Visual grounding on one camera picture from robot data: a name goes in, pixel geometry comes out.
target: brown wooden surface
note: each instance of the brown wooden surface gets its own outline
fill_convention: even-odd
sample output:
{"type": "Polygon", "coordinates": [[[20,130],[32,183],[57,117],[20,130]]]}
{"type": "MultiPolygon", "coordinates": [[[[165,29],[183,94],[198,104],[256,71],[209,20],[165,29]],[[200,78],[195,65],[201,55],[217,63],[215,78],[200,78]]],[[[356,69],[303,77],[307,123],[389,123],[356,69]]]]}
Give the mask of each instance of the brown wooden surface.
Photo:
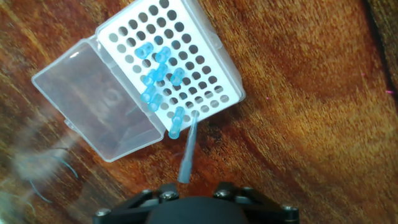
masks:
{"type": "MultiPolygon", "coordinates": [[[[30,81],[128,4],[0,0],[1,219],[88,223],[100,207],[177,179],[186,131],[178,141],[165,138],[106,163],[66,127],[30,81]],[[68,150],[55,150],[60,147],[68,150]],[[79,178],[48,162],[18,165],[43,153],[63,157],[79,178]],[[52,203],[32,191],[27,177],[52,203]],[[9,194],[30,202],[35,213],[9,194]]],[[[232,181],[299,206],[304,223],[397,223],[398,116],[386,93],[383,52],[367,5],[359,0],[200,4],[241,72],[248,96],[199,124],[191,183],[178,185],[182,195],[210,195],[219,181],[232,181]]],[[[396,26],[389,27],[389,14],[380,10],[396,9],[394,4],[371,1],[370,8],[384,46],[396,48],[396,36],[391,37],[396,26]]],[[[386,55],[394,77],[396,51],[386,55]]]]}

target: clear plastic lid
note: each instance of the clear plastic lid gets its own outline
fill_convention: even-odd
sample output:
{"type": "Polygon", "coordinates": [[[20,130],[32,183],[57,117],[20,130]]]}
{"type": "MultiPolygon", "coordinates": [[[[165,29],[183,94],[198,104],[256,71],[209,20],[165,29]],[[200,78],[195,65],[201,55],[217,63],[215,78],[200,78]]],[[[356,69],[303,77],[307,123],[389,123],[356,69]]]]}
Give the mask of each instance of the clear plastic lid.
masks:
{"type": "Polygon", "coordinates": [[[94,37],[81,40],[32,81],[107,162],[163,139],[165,127],[141,105],[140,94],[94,37]]]}

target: wooden table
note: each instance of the wooden table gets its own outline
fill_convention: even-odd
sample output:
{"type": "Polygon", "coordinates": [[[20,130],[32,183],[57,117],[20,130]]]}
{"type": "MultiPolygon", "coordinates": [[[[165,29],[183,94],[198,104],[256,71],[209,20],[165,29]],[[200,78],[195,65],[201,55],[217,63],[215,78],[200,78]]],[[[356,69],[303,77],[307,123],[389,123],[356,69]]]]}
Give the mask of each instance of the wooden table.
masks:
{"type": "MultiPolygon", "coordinates": [[[[107,163],[30,80],[130,2],[0,0],[0,219],[89,223],[176,181],[186,131],[107,163]],[[55,159],[21,165],[48,154],[78,178],[55,159]]],[[[231,181],[299,206],[303,223],[398,222],[397,3],[199,2],[248,96],[198,125],[181,194],[231,181]]]]}

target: plastic box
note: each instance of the plastic box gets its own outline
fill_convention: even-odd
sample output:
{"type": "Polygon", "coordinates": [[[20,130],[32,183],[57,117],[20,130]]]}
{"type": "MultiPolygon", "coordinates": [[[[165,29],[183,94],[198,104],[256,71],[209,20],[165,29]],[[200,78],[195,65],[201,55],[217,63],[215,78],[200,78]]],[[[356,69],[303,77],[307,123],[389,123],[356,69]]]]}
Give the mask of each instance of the plastic box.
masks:
{"type": "Polygon", "coordinates": [[[185,108],[185,129],[193,111],[200,112],[201,121],[245,97],[239,72],[196,0],[133,2],[99,26],[96,35],[79,41],[36,74],[32,82],[64,115],[65,123],[107,162],[161,141],[177,106],[185,108]],[[182,67],[189,79],[181,86],[172,86],[169,76],[156,83],[164,102],[155,113],[140,95],[145,90],[142,78],[157,62],[151,56],[141,60],[134,55],[146,42],[153,43],[154,52],[169,46],[175,59],[167,64],[169,72],[182,67]]]}

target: screw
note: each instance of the screw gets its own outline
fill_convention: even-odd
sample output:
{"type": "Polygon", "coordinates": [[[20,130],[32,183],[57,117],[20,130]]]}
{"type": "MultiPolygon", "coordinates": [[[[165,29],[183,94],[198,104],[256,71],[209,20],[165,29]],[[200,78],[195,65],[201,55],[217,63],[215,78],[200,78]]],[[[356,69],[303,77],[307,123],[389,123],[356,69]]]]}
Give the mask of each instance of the screw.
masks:
{"type": "Polygon", "coordinates": [[[101,209],[99,209],[99,210],[97,211],[96,215],[97,215],[98,217],[102,217],[102,216],[107,215],[107,214],[109,214],[109,213],[111,213],[111,210],[110,210],[110,209],[108,209],[108,208],[101,208],[101,209]]]}
{"type": "Polygon", "coordinates": [[[162,199],[168,200],[168,199],[174,198],[176,195],[177,195],[177,194],[176,194],[175,192],[164,192],[164,193],[162,193],[162,194],[160,195],[160,197],[161,197],[162,199]]]}
{"type": "Polygon", "coordinates": [[[219,190],[215,193],[217,197],[227,197],[229,195],[229,191],[227,190],[219,190]]]}
{"type": "Polygon", "coordinates": [[[151,192],[152,192],[152,191],[149,190],[149,189],[145,189],[145,190],[142,191],[142,193],[144,193],[144,194],[149,194],[149,193],[151,193],[151,192]]]}
{"type": "Polygon", "coordinates": [[[290,212],[290,211],[297,211],[297,210],[298,210],[298,208],[293,207],[293,206],[290,206],[290,205],[283,205],[282,208],[283,208],[285,211],[288,211],[288,212],[290,212]]]}

